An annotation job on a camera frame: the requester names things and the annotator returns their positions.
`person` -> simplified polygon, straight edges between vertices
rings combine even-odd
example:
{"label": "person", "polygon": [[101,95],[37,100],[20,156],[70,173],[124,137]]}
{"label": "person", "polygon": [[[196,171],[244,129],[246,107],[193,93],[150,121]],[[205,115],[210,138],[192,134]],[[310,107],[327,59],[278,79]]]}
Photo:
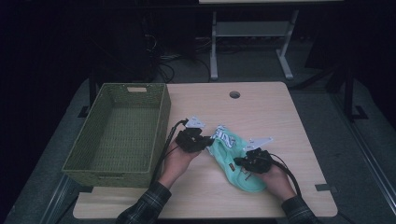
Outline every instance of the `person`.
{"label": "person", "polygon": [[[185,152],[173,141],[165,154],[163,173],[160,178],[149,186],[137,203],[117,217],[116,223],[155,223],[172,195],[170,188],[186,172],[190,162],[200,153],[201,151]],[[290,224],[321,223],[305,201],[296,195],[287,175],[279,167],[273,165],[269,172],[254,175],[264,181],[267,190],[282,202],[281,207]]]}

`wicker basket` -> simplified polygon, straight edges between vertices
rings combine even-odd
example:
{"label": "wicker basket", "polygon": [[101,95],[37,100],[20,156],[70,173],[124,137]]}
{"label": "wicker basket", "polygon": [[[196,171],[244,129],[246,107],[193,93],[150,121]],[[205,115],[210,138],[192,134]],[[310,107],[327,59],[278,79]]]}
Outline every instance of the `wicker basket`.
{"label": "wicker basket", "polygon": [[63,172],[83,186],[148,187],[170,108],[165,84],[104,84]]}

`sleeve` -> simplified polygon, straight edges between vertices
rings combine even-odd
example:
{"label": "sleeve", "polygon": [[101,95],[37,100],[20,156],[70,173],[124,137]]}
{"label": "sleeve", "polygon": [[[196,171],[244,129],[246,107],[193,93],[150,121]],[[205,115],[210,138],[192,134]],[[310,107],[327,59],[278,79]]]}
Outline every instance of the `sleeve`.
{"label": "sleeve", "polygon": [[290,224],[320,224],[321,221],[314,215],[300,196],[295,196],[282,203],[282,209]]}
{"label": "sleeve", "polygon": [[153,183],[136,204],[123,211],[117,217],[117,224],[155,223],[163,207],[172,196],[169,189],[159,182]]}

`teal cloth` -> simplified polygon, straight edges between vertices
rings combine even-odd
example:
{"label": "teal cloth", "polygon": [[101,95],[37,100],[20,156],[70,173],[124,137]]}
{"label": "teal cloth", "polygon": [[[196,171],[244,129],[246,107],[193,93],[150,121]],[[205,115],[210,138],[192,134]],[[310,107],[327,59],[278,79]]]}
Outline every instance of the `teal cloth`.
{"label": "teal cloth", "polygon": [[257,192],[266,188],[257,176],[237,166],[233,161],[233,158],[246,157],[243,148],[248,143],[245,140],[222,125],[218,126],[212,138],[215,141],[208,150],[215,157],[231,184],[248,192]]}

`hand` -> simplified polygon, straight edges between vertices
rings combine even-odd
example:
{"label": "hand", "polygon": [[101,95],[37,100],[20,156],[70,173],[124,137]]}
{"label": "hand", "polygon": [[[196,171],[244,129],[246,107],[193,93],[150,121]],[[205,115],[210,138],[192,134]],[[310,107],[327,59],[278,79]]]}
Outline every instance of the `hand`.
{"label": "hand", "polygon": [[185,152],[173,141],[166,151],[165,155],[167,156],[164,159],[163,174],[158,181],[170,189],[175,181],[186,172],[190,162],[200,153],[201,151]]}
{"label": "hand", "polygon": [[280,201],[285,202],[287,199],[296,196],[288,176],[279,167],[272,165],[267,173],[254,175],[260,178],[267,185],[268,191]]}

